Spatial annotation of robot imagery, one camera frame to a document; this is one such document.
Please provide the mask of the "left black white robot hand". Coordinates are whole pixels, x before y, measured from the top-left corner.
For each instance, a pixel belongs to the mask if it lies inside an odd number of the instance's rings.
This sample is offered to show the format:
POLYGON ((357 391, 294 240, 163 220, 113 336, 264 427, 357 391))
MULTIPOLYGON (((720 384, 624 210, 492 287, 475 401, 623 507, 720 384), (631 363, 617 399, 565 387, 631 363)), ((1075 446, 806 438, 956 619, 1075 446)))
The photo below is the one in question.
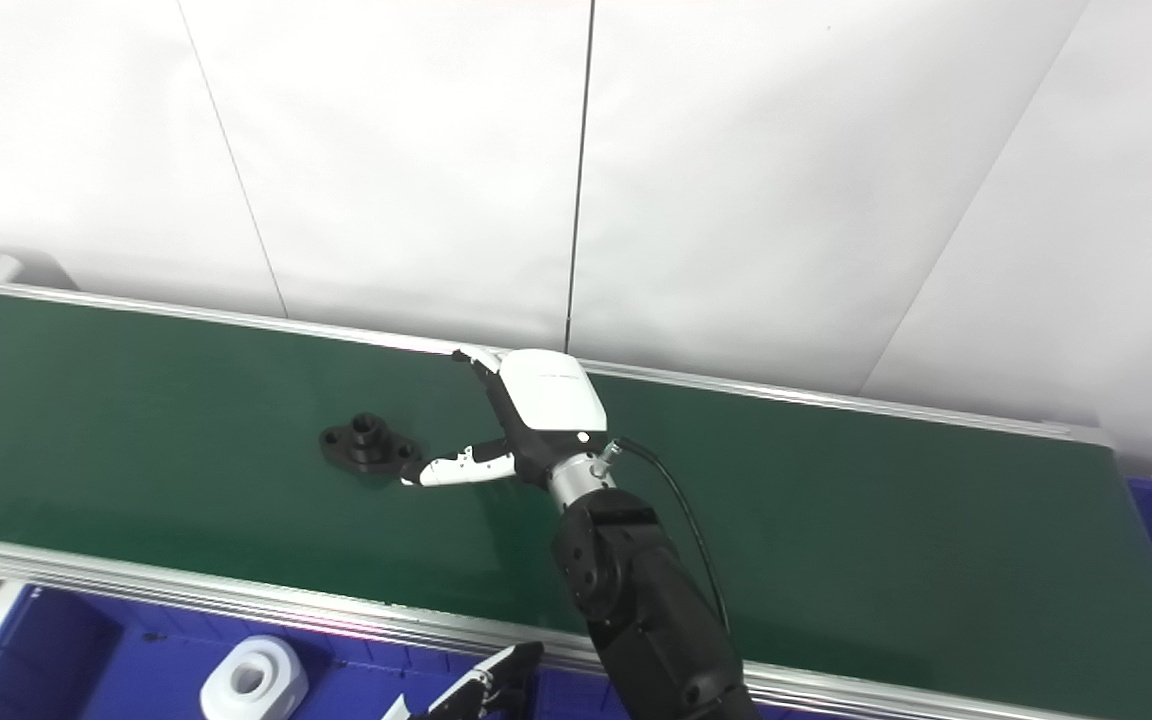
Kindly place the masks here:
POLYGON ((511 644, 476 662, 429 708, 415 712, 399 694, 384 719, 486 719, 503 712, 516 719, 529 705, 532 675, 545 653, 541 642, 511 644))

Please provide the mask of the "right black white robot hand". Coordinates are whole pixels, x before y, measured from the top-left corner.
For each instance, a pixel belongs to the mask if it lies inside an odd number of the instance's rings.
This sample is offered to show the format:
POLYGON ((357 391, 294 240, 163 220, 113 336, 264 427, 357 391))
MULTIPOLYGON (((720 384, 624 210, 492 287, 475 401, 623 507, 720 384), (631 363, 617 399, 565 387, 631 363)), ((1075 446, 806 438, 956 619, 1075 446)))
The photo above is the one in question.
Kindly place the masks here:
POLYGON ((479 379, 503 435, 410 462, 399 473, 406 486, 516 478, 544 487, 563 462, 593 458, 607 444, 602 400, 576 357, 544 348, 493 353, 472 344, 460 346, 450 357, 479 379))

